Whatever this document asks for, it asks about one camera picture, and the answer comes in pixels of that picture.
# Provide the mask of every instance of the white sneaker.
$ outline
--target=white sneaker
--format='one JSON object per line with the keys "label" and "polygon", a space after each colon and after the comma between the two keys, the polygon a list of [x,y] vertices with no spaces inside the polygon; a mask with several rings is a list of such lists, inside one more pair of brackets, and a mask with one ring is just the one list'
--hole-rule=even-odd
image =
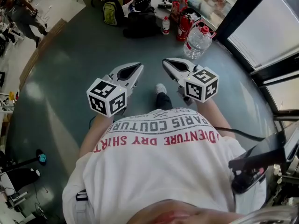
{"label": "white sneaker", "polygon": [[161,83],[156,84],[156,94],[159,94],[161,92],[166,94],[167,93],[166,87]]}
{"label": "white sneaker", "polygon": [[41,176],[41,173],[38,171],[38,170],[36,170],[36,174],[40,177]]}

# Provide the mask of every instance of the person standing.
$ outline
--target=person standing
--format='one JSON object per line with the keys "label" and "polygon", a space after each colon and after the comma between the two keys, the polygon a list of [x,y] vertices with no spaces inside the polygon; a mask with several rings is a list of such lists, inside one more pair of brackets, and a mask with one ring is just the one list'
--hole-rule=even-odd
{"label": "person standing", "polygon": [[12,22],[15,22],[18,29],[26,37],[36,42],[37,47],[41,38],[32,32],[30,25],[37,27],[41,34],[47,35],[43,25],[31,15],[32,13],[37,13],[37,10],[34,9],[26,0],[2,0],[0,6],[5,8],[4,14],[8,18],[9,22],[11,24]]}

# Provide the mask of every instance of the hair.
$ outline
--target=hair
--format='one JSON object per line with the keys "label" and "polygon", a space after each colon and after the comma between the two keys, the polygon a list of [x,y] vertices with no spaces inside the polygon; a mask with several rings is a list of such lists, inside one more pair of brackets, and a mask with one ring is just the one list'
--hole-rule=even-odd
{"label": "hair", "polygon": [[6,4],[6,2],[7,2],[7,0],[2,0],[0,6],[1,6],[1,7],[4,6],[4,5]]}

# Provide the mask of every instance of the bottle cap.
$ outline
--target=bottle cap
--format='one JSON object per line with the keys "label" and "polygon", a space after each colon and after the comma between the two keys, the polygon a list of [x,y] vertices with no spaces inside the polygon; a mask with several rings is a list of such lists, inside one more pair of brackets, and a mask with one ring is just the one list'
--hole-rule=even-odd
{"label": "bottle cap", "polygon": [[200,29],[200,31],[203,33],[203,34],[207,34],[209,32],[209,27],[207,26],[203,26],[202,29]]}

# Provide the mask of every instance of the plastic bottle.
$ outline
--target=plastic bottle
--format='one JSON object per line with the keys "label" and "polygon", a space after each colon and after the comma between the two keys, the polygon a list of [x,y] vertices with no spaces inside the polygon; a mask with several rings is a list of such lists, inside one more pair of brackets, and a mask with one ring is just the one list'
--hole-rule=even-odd
{"label": "plastic bottle", "polygon": [[168,19],[168,16],[165,16],[163,18],[163,22],[162,22],[162,26],[163,26],[163,34],[164,35],[168,35],[169,34],[169,19]]}
{"label": "plastic bottle", "polygon": [[191,59],[200,57],[212,43],[212,36],[209,27],[195,26],[190,31],[187,41],[184,44],[184,53]]}

